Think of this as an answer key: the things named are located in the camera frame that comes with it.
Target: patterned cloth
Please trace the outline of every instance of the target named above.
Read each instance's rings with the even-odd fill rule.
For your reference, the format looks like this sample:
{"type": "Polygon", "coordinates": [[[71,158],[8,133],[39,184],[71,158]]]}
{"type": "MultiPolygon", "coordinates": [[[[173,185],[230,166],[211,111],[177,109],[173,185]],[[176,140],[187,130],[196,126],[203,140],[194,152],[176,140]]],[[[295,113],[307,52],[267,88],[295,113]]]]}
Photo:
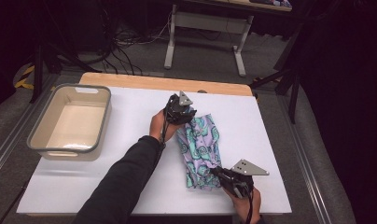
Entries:
{"type": "Polygon", "coordinates": [[[221,167],[217,140],[219,134],[211,115],[194,118],[177,130],[177,139],[187,166],[187,187],[220,188],[210,168],[221,167]]]}

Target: wooden table edge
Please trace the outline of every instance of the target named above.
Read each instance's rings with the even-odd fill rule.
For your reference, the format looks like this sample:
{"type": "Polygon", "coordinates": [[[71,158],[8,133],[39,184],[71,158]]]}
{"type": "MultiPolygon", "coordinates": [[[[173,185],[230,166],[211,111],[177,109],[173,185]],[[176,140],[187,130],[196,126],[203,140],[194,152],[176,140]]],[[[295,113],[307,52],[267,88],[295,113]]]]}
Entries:
{"type": "Polygon", "coordinates": [[[245,84],[185,80],[165,77],[139,77],[101,73],[85,73],[79,84],[125,87],[162,91],[206,91],[213,94],[253,96],[245,84]]]}

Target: metal stand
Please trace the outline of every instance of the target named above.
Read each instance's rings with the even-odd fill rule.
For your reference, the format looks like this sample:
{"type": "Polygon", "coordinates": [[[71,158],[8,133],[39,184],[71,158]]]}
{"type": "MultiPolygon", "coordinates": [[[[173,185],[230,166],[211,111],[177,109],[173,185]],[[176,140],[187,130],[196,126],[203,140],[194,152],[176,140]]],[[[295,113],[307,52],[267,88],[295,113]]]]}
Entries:
{"type": "Polygon", "coordinates": [[[240,20],[196,13],[179,12],[177,11],[177,5],[173,5],[171,16],[171,33],[169,36],[164,67],[166,69],[171,69],[172,67],[172,59],[174,57],[175,49],[175,27],[180,26],[242,35],[240,44],[238,46],[233,46],[233,52],[238,67],[238,74],[241,77],[245,77],[246,71],[244,70],[244,62],[242,60],[241,52],[249,33],[250,26],[252,25],[252,21],[253,16],[249,16],[246,20],[240,20]]]}
{"type": "Polygon", "coordinates": [[[63,49],[58,48],[50,43],[38,44],[35,49],[35,83],[34,83],[34,93],[30,103],[34,103],[39,95],[43,91],[43,63],[48,68],[49,72],[52,74],[60,74],[62,71],[62,66],[57,54],[62,55],[64,58],[79,66],[86,72],[101,73],[101,71],[95,70],[88,65],[84,64],[78,58],[72,56],[71,54],[65,52],[63,49]]]}

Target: black sleeve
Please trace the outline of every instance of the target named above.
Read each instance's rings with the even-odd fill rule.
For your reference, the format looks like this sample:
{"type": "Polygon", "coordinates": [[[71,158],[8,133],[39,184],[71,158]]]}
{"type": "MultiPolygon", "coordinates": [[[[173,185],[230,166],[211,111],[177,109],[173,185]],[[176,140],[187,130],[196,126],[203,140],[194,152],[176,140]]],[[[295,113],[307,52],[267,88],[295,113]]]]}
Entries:
{"type": "Polygon", "coordinates": [[[144,136],[114,163],[78,211],[77,223],[126,223],[161,155],[160,142],[144,136]]]}

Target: hand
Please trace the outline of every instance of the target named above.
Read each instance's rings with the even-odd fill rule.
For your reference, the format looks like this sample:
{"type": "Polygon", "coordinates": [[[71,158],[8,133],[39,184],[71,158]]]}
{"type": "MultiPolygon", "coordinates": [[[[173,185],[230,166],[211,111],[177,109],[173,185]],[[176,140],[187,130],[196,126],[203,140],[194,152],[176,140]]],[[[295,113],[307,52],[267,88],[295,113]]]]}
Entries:
{"type": "MultiPolygon", "coordinates": [[[[237,212],[239,218],[243,223],[246,223],[247,214],[249,213],[249,200],[247,198],[240,199],[236,198],[234,195],[229,193],[226,189],[224,191],[230,196],[232,203],[234,204],[235,211],[237,212]]],[[[253,195],[253,214],[252,219],[250,220],[251,224],[258,223],[260,220],[260,205],[261,205],[261,195],[258,189],[253,188],[252,190],[253,195]]]]}
{"type": "MultiPolygon", "coordinates": [[[[164,113],[163,109],[160,110],[160,112],[158,114],[153,116],[153,118],[151,119],[151,123],[150,123],[149,135],[156,138],[159,141],[160,141],[160,138],[161,138],[161,131],[162,131],[162,126],[163,126],[163,122],[164,122],[164,114],[163,113],[164,113]]],[[[182,127],[182,126],[183,125],[169,124],[168,129],[166,131],[166,135],[165,135],[165,142],[167,142],[172,137],[172,135],[174,135],[176,130],[179,129],[180,127],[182,127]]]]}

